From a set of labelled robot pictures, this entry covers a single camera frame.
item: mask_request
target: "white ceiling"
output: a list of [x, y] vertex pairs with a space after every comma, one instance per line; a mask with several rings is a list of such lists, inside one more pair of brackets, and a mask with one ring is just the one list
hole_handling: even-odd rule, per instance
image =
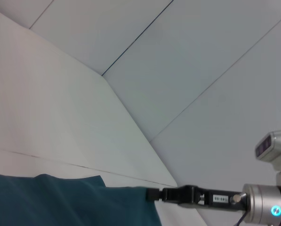
[[0, 12], [30, 28], [53, 0], [0, 0]]
[[151, 141], [281, 19], [281, 0], [176, 0], [104, 75]]
[[[254, 147], [278, 129], [281, 22], [151, 144], [178, 185], [241, 191], [245, 183], [275, 185], [276, 172], [255, 159]], [[234, 225], [241, 217], [212, 210], [199, 213], [209, 226]]]
[[102, 74], [170, 0], [54, 0], [32, 30]]
[[[170, 2], [46, 1], [0, 11], [43, 13], [32, 30], [100, 74]], [[175, 0], [104, 77], [151, 141], [280, 19], [281, 0]]]

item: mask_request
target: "white surface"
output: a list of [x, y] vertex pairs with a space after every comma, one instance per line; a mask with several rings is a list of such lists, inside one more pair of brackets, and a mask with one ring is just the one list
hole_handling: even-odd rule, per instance
[[148, 140], [281, 19], [281, 0], [176, 0], [104, 75]]
[[30, 28], [52, 0], [0, 0], [0, 12]]
[[32, 27], [102, 74], [170, 0], [55, 0]]
[[103, 77], [2, 14], [0, 148], [176, 186]]
[[[164, 187], [157, 183], [114, 175], [112, 173], [0, 151], [0, 174], [35, 177], [43, 173], [58, 178], [85, 178], [100, 175], [108, 187], [146, 186], [158, 187], [160, 189]], [[163, 226], [206, 226], [196, 210], [183, 209], [177, 205], [162, 202], [156, 202], [156, 209]]]
[[[178, 185], [240, 191], [275, 184], [256, 143], [281, 129], [281, 22], [152, 142]], [[200, 210], [210, 226], [233, 225], [240, 214]]]

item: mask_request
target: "teal fabric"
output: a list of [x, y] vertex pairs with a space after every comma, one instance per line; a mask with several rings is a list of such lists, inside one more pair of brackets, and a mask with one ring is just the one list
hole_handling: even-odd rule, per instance
[[0, 226], [161, 226], [144, 187], [105, 187], [100, 176], [0, 175]]

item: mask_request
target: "blue led light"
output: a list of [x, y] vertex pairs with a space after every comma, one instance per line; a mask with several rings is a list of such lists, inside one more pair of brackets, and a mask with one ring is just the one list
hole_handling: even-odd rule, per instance
[[279, 206], [273, 206], [271, 209], [271, 213], [274, 216], [279, 216], [281, 214], [281, 208]]

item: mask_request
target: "panel seam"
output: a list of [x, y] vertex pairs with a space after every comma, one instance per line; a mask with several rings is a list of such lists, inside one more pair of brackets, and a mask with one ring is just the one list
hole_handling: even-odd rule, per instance
[[155, 184], [158, 184], [158, 185], [164, 185], [164, 186], [168, 186], [168, 187], [174, 187], [174, 186], [172, 186], [172, 185], [167, 185], [167, 184], [162, 184], [162, 183], [158, 183], [158, 182], [154, 182], [154, 181], [150, 181], [150, 180], [135, 178], [135, 177], [131, 177], [131, 176], [127, 176], [127, 175], [122, 175], [122, 174], [114, 173], [114, 172], [109, 172], [109, 171], [106, 171], [106, 170], [95, 169], [95, 168], [91, 168], [91, 167], [87, 167], [87, 166], [80, 166], [80, 165], [78, 165], [78, 164], [69, 163], [69, 162], [65, 162], [65, 161], [60, 161], [60, 160], [55, 160], [55, 159], [49, 159], [49, 158], [43, 158], [43, 157], [39, 157], [39, 156], [36, 156], [36, 155], [30, 155], [30, 154], [20, 153], [20, 152], [16, 152], [16, 151], [10, 151], [10, 150], [6, 150], [6, 149], [4, 149], [4, 148], [0, 148], [0, 151], [7, 152], [7, 153], [13, 153], [13, 154], [24, 155], [24, 156], [29, 156], [29, 157], [33, 157], [33, 158], [39, 158], [39, 159], [42, 159], [42, 160], [51, 161], [51, 162], [55, 162], [55, 163], [58, 163], [58, 164], [66, 164], [66, 165], [72, 165], [72, 166], [87, 168], [87, 169], [89, 169], [89, 170], [95, 170], [95, 171], [99, 171], [99, 172], [110, 173], [110, 174], [114, 174], [114, 175], [117, 175], [117, 176], [126, 177], [126, 178], [131, 178], [131, 179], [136, 179], [136, 180], [147, 181], [147, 182], [155, 183]]
[[192, 103], [194, 103], [206, 90], [208, 90], [216, 81], [218, 81], [226, 72], [229, 71], [241, 58], [243, 58], [257, 43], [259, 43], [276, 25], [281, 22], [281, 19], [264, 34], [256, 43], [253, 44], [239, 59], [237, 59], [226, 71], [224, 71], [216, 80], [214, 80], [203, 92], [201, 92], [182, 112], [180, 112], [172, 121], [169, 122], [156, 136], [154, 136], [149, 142], [151, 143], [160, 133], [162, 133], [176, 118], [179, 117]]
[[35, 20], [35, 22], [33, 22], [33, 24], [30, 26], [29, 30], [32, 28], [32, 26], [34, 26], [34, 24], [40, 19], [40, 17], [43, 15], [43, 13], [46, 11], [46, 9], [49, 8], [49, 6], [54, 2], [54, 0], [52, 0], [49, 5], [44, 9], [44, 11], [40, 14], [40, 16], [38, 16], [38, 18]]
[[138, 37], [128, 46], [128, 48], [126, 48], [125, 51], [123, 51], [123, 53], [108, 67], [107, 70], [105, 70], [105, 72], [102, 74], [102, 76], [116, 63], [116, 61], [119, 60], [119, 58], [121, 58], [122, 55], [124, 55], [124, 53], [134, 44], [134, 42], [136, 42], [136, 40], [152, 25], [152, 23], [154, 23], [154, 21], [167, 9], [167, 7], [170, 6], [170, 4], [172, 4], [174, 0], [172, 0], [162, 11], [161, 13], [158, 14], [158, 16], [155, 17], [155, 19], [140, 33], [140, 35], [138, 35]]

